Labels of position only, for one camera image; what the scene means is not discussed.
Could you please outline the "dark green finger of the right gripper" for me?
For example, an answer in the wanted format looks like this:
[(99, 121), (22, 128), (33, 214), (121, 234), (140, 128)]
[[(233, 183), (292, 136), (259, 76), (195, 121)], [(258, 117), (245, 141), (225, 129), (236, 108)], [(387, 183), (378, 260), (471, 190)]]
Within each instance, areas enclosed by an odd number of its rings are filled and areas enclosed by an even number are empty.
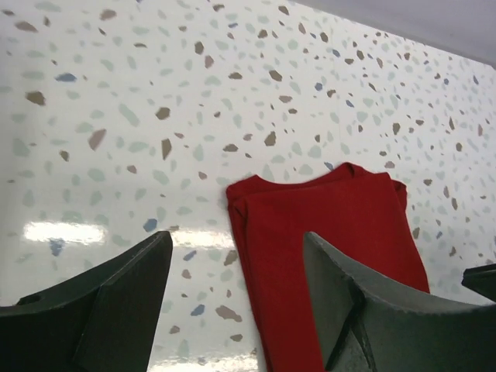
[(466, 269), (463, 272), (462, 285), (496, 302), (496, 264)]

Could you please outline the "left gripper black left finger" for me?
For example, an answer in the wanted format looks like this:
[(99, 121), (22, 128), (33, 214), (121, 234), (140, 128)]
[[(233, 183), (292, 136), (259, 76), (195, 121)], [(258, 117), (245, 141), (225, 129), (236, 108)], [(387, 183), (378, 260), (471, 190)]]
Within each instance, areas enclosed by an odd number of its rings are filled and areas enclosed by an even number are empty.
[(3, 371), (145, 371), (173, 242), (159, 231), (117, 257), (1, 308)]

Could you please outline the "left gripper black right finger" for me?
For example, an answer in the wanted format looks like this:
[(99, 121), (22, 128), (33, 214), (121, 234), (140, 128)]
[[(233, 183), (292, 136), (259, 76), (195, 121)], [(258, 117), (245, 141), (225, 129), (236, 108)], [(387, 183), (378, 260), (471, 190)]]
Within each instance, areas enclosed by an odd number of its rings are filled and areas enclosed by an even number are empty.
[(303, 239), (312, 313), (327, 371), (493, 371), (495, 306), (410, 288)]

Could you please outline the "dark red t-shirt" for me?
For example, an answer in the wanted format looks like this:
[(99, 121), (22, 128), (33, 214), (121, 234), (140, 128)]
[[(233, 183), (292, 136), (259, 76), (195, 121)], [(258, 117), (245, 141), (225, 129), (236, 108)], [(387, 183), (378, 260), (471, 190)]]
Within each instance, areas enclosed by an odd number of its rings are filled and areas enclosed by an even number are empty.
[(407, 189), (344, 163), (300, 184), (248, 177), (226, 189), (232, 234), (270, 371), (321, 371), (303, 264), (314, 232), (347, 256), (420, 291), (429, 282), (406, 216)]

